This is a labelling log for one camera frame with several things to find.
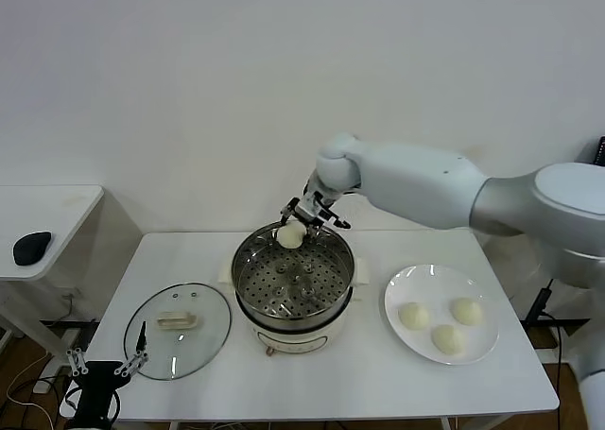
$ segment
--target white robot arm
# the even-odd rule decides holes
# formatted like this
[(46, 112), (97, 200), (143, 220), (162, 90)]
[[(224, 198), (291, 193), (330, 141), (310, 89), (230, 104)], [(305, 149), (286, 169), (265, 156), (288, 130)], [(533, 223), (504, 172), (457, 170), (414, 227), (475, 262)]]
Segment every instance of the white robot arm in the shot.
[(605, 168), (559, 163), (529, 175), (488, 178), (463, 156), (422, 146), (369, 144), (341, 134), (324, 146), (300, 200), (284, 216), (306, 225), (357, 193), (375, 207), (434, 229), (526, 233), (574, 255), (605, 256)]

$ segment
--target wooden floor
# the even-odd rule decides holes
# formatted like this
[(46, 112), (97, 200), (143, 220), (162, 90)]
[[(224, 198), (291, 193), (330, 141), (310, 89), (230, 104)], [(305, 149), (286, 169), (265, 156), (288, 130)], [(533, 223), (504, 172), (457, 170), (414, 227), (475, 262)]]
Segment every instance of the wooden floor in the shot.
[[(549, 348), (553, 346), (554, 340), (550, 337), (547, 330), (532, 330), (529, 334), (532, 343), (536, 348)], [(25, 428), (31, 430), (46, 430), (49, 427), (48, 421), (44, 414), (37, 408), (30, 406), (27, 415), (24, 419), (25, 408), (17, 404), (7, 404), (6, 390), (12, 379), (17, 373), (24, 369), (31, 362), (40, 358), (44, 354), (35, 342), (27, 337), (22, 339), (12, 339), (0, 354), (0, 430), (5, 428)], [(15, 383), (20, 384), (26, 380), (36, 378), (43, 369), (44, 361), (38, 363), (32, 369), (23, 374)], [(557, 366), (545, 366), (546, 373), (550, 380), (555, 383)], [(55, 384), (62, 397), (65, 379), (59, 379)], [(21, 402), (27, 402), (30, 399), (30, 393), (33, 385), (24, 387), (19, 393), (14, 396)], [(31, 396), (31, 401), (43, 406), (54, 419), (57, 413), (57, 404), (53, 392), (48, 394)], [(561, 402), (562, 402), (562, 429), (564, 430), (586, 430), (587, 424), (584, 418), (584, 413), (581, 405), (581, 400), (578, 393), (578, 386), (572, 371), (568, 366), (562, 367), (561, 378)], [(458, 424), (462, 425), (466, 420), (459, 419)], [(452, 429), (455, 428), (454, 420), (451, 420)], [(62, 430), (64, 419), (58, 419), (56, 428)], [(248, 430), (266, 430), (268, 424), (266, 422), (245, 423)], [(156, 423), (153, 424), (154, 429), (167, 429), (168, 424)], [(210, 428), (209, 423), (184, 423), (181, 429)], [(441, 430), (441, 424), (438, 420), (422, 420), (422, 421), (346, 421), (338, 422), (272, 422), (271, 430)], [(557, 412), (527, 414), (514, 416), (508, 421), (503, 422), (497, 430), (554, 430), (557, 428)]]

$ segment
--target black mouse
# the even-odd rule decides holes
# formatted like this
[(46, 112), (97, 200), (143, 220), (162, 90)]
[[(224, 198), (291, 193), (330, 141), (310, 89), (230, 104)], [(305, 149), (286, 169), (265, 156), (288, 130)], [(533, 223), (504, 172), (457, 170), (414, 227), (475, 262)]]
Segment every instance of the black mouse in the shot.
[(52, 235), (50, 232), (26, 234), (12, 248), (12, 256), (20, 267), (28, 267), (38, 263), (44, 257)]

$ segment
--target steamed bun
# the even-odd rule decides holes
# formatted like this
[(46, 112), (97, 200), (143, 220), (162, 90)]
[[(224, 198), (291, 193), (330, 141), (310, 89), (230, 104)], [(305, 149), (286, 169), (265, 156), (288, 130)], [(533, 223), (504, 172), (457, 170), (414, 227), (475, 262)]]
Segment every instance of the steamed bun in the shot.
[(458, 298), (452, 301), (450, 311), (454, 318), (467, 326), (476, 326), (483, 322), (481, 304), (470, 298)]
[(411, 331), (419, 331), (428, 326), (428, 309), (417, 302), (408, 302), (399, 309), (399, 319)]
[(444, 354), (464, 353), (464, 334), (451, 324), (442, 324), (431, 333), (433, 344)]
[(289, 220), (277, 230), (276, 238), (283, 248), (296, 249), (303, 243), (305, 235), (306, 227), (301, 221)]

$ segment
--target white table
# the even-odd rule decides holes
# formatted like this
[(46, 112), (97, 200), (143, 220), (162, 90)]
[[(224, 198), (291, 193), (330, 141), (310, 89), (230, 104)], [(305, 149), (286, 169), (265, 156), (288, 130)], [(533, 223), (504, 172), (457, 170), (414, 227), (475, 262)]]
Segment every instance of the white table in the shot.
[[(88, 214), (103, 196), (100, 186), (0, 186), (0, 318), (27, 334), (53, 354), (43, 371), (52, 376), (66, 364), (65, 351), (78, 335), (68, 330), (63, 339), (42, 325), (37, 314), (15, 283), (41, 279), (55, 264)], [(51, 232), (44, 257), (36, 264), (15, 264), (12, 248), (17, 240), (32, 232)], [(34, 392), (49, 386), (38, 383)]]
[[(345, 328), (316, 353), (271, 358), (252, 335), (220, 270), (244, 233), (153, 233), (136, 251), (87, 352), (87, 359), (124, 359), (122, 338), (149, 296), (178, 283), (202, 282), (228, 294), (233, 327), (218, 356), (173, 382), (136, 376), (119, 390), (121, 421), (278, 421), (435, 418), (481, 415), (468, 428), (487, 429), (508, 415), (546, 411), (557, 396), (473, 235), (466, 230), (346, 232), (369, 266)], [(383, 294), (407, 265), (438, 263), (474, 278), (493, 298), (500, 339), (470, 366), (437, 364), (409, 349), (389, 328)], [(73, 415), (65, 403), (61, 414)]]

